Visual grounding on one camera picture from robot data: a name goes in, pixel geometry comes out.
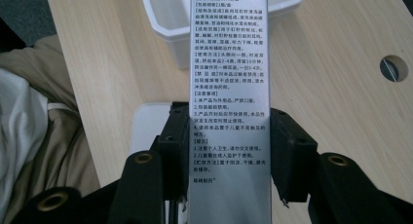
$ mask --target screw hole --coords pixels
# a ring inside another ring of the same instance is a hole
[[[138,164],[145,164],[149,163],[152,160],[153,156],[152,154],[144,153],[144,154],[139,154],[134,158],[134,161],[137,162]]]
[[[67,201],[68,198],[69,198],[69,195],[64,192],[51,194],[49,197],[43,199],[37,205],[37,209],[39,209],[40,211],[44,211],[44,212],[52,211],[62,206]]]
[[[328,161],[330,161],[330,163],[332,163],[334,165],[337,165],[337,166],[340,166],[340,167],[346,167],[349,164],[349,162],[345,158],[343,158],[341,156],[338,156],[338,155],[329,156]]]
[[[380,71],[383,76],[392,81],[403,81],[408,74],[406,62],[398,56],[385,56],[380,61]]]

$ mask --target black mechanical arm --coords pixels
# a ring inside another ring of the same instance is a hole
[[[33,198],[14,223],[178,223],[188,189],[188,105],[175,103],[151,149],[128,157],[122,177],[81,199],[72,188]],[[413,205],[378,190],[356,162],[319,154],[285,112],[271,110],[271,174],[285,206],[305,203],[312,223],[413,223]]]

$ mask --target light wooden surface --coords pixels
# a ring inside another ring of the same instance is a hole
[[[142,0],[49,0],[101,185],[120,177],[131,120],[144,102],[189,99]],[[386,80],[380,60],[413,68],[413,18],[401,0],[304,0],[271,32],[272,106],[289,113],[319,151],[354,159],[373,183],[413,203],[413,74]],[[308,223],[306,205],[274,223]]]

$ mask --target white paper strip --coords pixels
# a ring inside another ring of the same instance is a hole
[[[189,223],[271,223],[267,0],[191,0]]]

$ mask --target white fabric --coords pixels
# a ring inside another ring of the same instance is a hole
[[[21,168],[34,158],[45,137],[47,105],[27,81],[0,69],[0,222]]]

